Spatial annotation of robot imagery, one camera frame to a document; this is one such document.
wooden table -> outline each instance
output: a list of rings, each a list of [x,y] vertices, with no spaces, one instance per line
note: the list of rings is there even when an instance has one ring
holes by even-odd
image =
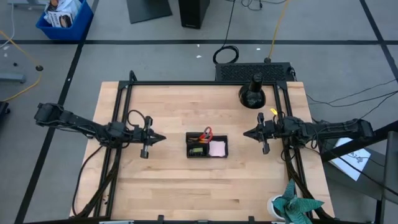
[[[93,119],[97,123],[111,121],[117,86],[117,82],[102,83]],[[294,116],[311,121],[303,83],[291,82],[288,88]],[[152,129],[167,139],[149,148],[148,160],[139,157],[141,144],[123,149],[112,219],[156,220],[158,215],[164,215],[165,220],[274,219],[267,212],[267,200],[282,194],[288,182],[285,162],[280,158],[281,140],[269,140],[271,151],[263,155],[260,143],[243,136],[256,126],[259,111],[265,119],[272,119],[273,90],[264,86],[266,105],[250,110],[239,102],[239,89],[214,85],[133,87],[129,109],[153,117]],[[282,92],[280,97],[284,107]],[[143,125],[136,114],[130,120]],[[199,132],[206,126],[215,134],[228,135],[227,159],[187,159],[185,133]],[[98,142],[89,140],[85,159],[97,148]],[[77,211],[98,188],[104,152],[102,149],[95,155],[82,173]],[[309,191],[325,202],[323,208],[333,216],[320,156],[308,149],[302,149],[301,154]],[[107,198],[104,194],[103,204]]]

black metal frame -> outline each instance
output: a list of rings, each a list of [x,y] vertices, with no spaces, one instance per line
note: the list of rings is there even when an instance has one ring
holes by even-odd
[[[127,113],[129,111],[129,105],[130,105],[130,99],[131,99],[131,94],[132,94],[132,88],[134,85],[243,85],[246,84],[246,82],[218,82],[218,81],[208,81],[208,82],[147,82],[147,81],[137,81],[136,77],[134,74],[130,73],[130,80],[129,81],[120,81],[118,85],[118,92],[116,94],[116,101],[114,105],[114,110],[113,110],[113,116],[112,116],[112,121],[117,121],[118,120],[118,111],[121,107],[121,97],[123,94],[124,89],[126,89],[126,99],[124,102],[124,108],[123,108],[123,114],[121,121],[125,123],[127,121]],[[279,95],[279,90],[282,90],[282,93],[284,95],[284,101],[285,101],[285,107],[286,107],[286,113],[287,116],[292,116],[292,108],[290,105],[290,98],[289,98],[289,93],[287,89],[287,84],[285,81],[283,82],[264,82],[263,85],[265,86],[272,86],[274,89],[274,96],[275,96],[275,103],[276,103],[276,108],[277,111],[280,112],[282,111],[282,105],[280,102],[280,95]],[[278,118],[282,119],[282,113],[278,113]],[[303,193],[303,197],[306,198],[312,198],[311,193],[307,189],[306,181],[305,181],[305,174],[304,174],[304,168],[301,160],[301,155],[300,151],[298,149],[294,149],[295,153],[295,160],[297,163],[297,168],[298,172],[294,170],[294,167],[290,161],[290,144],[289,144],[289,139],[282,139],[282,144],[284,147],[284,156],[286,158],[286,167],[288,170],[288,175],[289,178],[293,178],[296,181],[296,184],[299,186]],[[113,149],[107,148],[104,156],[104,163],[103,163],[103,168],[101,171],[101,178],[99,185],[102,185],[102,183],[105,181],[105,178],[108,173],[109,169],[109,163],[110,163],[110,158],[111,158],[111,151]],[[115,149],[116,153],[114,155],[114,164],[116,163],[117,168],[119,169],[119,163],[120,163],[120,158],[121,158],[121,148]],[[98,200],[93,217],[86,217],[86,218],[71,218],[68,220],[53,220],[53,221],[46,221],[46,222],[37,222],[37,223],[99,223],[99,222],[104,222],[104,221],[110,221],[111,220],[111,214],[112,214],[112,208],[113,208],[113,200],[114,200],[114,194],[116,190],[116,182],[118,177],[118,170],[116,171],[116,174],[113,176],[113,179],[110,183],[109,186],[109,198],[108,198],[108,203],[106,204],[106,214],[105,216],[100,216],[100,210],[101,210],[101,200]],[[341,223],[341,224],[355,224],[355,222],[346,222],[346,221],[339,221],[333,219],[331,216],[327,215],[322,209],[316,210],[318,216],[320,219],[314,219],[312,217],[311,213],[307,213],[307,216],[312,220],[313,223]],[[257,222],[254,221],[254,217],[249,217],[248,221],[238,221],[238,222],[229,222],[229,221],[222,221],[222,222],[214,222],[214,221],[164,221],[164,216],[159,215],[158,220],[134,220],[134,223],[169,223],[169,224],[178,224],[178,223],[230,223],[230,224],[243,224],[243,223],[250,223],[250,224],[262,224],[262,223],[275,223],[275,222]]]

yellow label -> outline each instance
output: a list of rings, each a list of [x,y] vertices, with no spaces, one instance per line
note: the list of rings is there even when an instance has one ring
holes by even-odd
[[[278,112],[277,112],[274,108],[271,108],[270,110],[271,110],[271,112],[272,112],[274,115],[278,115]]]

